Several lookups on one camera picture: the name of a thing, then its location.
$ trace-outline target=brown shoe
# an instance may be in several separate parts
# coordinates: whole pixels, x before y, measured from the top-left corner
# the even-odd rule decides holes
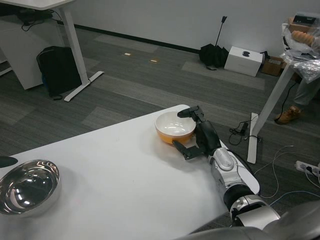
[[[288,124],[292,120],[300,118],[301,114],[302,114],[302,110],[300,108],[298,108],[297,106],[292,105],[287,111],[282,113],[281,117],[280,117],[280,114],[278,114],[275,117],[274,121],[280,125]]]

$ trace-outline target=floor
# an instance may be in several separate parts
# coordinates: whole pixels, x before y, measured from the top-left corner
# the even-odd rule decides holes
[[[82,29],[76,32],[88,75],[96,71],[104,71],[105,74],[69,103],[50,99],[44,86],[23,90],[13,72],[0,77],[0,155],[14,155],[168,107],[187,104],[200,105],[207,119],[214,123],[222,141],[246,158],[248,141],[243,140],[237,146],[230,145],[229,128],[249,120],[251,112],[262,110],[277,77],[262,73],[250,77],[223,69],[209,71],[193,53]],[[157,60],[157,63],[151,63],[151,59]],[[292,89],[287,106],[295,90],[296,87]],[[297,160],[313,165],[320,162],[320,114],[315,110],[319,109],[320,102],[314,100],[301,120],[290,125],[277,125],[273,118],[281,111],[286,93],[283,93],[260,132],[262,141],[257,149],[257,163],[252,168],[257,170],[271,162],[280,148],[289,145],[294,147],[287,147],[283,152],[310,157],[284,154],[275,161],[280,187],[273,198],[266,199],[267,203],[290,191],[320,193],[294,167]],[[256,177],[264,196],[271,196],[276,191],[277,183],[271,165],[257,173]],[[317,199],[306,193],[289,194],[279,200],[274,208],[283,214],[300,203]],[[230,217],[225,214],[199,231],[229,225]]]

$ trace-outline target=robotic arm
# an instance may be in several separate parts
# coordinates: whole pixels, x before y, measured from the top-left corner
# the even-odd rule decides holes
[[[200,155],[207,157],[219,194],[230,212],[232,226],[263,230],[269,223],[280,219],[278,213],[241,179],[238,162],[221,146],[215,128],[205,119],[201,108],[190,107],[177,115],[180,118],[192,118],[196,122],[194,132],[197,146],[186,148],[175,140],[172,143],[187,161]]]

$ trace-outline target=baseboard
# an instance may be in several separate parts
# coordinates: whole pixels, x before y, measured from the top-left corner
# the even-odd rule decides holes
[[[57,21],[57,22],[60,25],[64,24],[62,21]],[[138,42],[158,45],[158,46],[166,47],[166,48],[170,48],[170,49],[177,49],[177,50],[181,50],[181,51],[185,51],[185,52],[189,52],[189,53],[194,53],[194,54],[198,54],[199,53],[198,49],[194,49],[194,48],[190,48],[190,47],[186,47],[186,46],[179,46],[179,45],[170,44],[170,43],[166,43],[166,42],[162,42],[162,41],[155,41],[155,40],[146,39],[146,38],[142,38],[142,37],[126,35],[126,34],[122,34],[122,33],[102,30],[102,29],[89,27],[89,26],[82,26],[82,25],[78,25],[78,24],[75,24],[74,27],[77,28],[77,29],[83,29],[83,30],[88,30],[88,31],[91,31],[91,32],[100,33],[100,34],[107,34],[107,35],[111,35],[111,36],[115,36],[115,37],[119,37],[119,38],[135,40],[135,41],[138,41]]]

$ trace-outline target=desk leg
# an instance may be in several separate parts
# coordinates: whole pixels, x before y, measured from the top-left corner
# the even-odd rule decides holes
[[[248,148],[248,158],[249,163],[255,164],[257,160],[257,136],[267,121],[271,111],[274,109],[276,103],[278,102],[281,94],[288,85],[292,75],[294,74],[293,68],[290,64],[287,64],[283,73],[281,74],[278,82],[276,83],[274,89],[272,90],[271,95],[266,101],[261,113],[257,116],[256,113],[251,114],[251,126],[250,126],[250,138],[249,138],[249,148]]]
[[[90,83],[92,83],[95,79],[101,76],[104,72],[98,71],[96,74],[94,74],[92,77],[88,79],[84,59],[82,57],[81,49],[79,46],[79,42],[78,42],[78,38],[77,38],[75,26],[74,26],[74,21],[70,13],[69,6],[67,5],[67,6],[61,7],[59,10],[61,12],[61,18],[63,20],[66,35],[68,37],[68,41],[72,49],[74,61],[82,82],[81,86],[77,87],[73,92],[71,92],[68,96],[64,98],[65,101],[69,102],[75,95],[77,95],[87,86],[89,86]]]
[[[0,64],[5,63],[7,60],[0,60]],[[12,67],[8,67],[7,69],[0,71],[0,77],[8,72],[12,71]]]

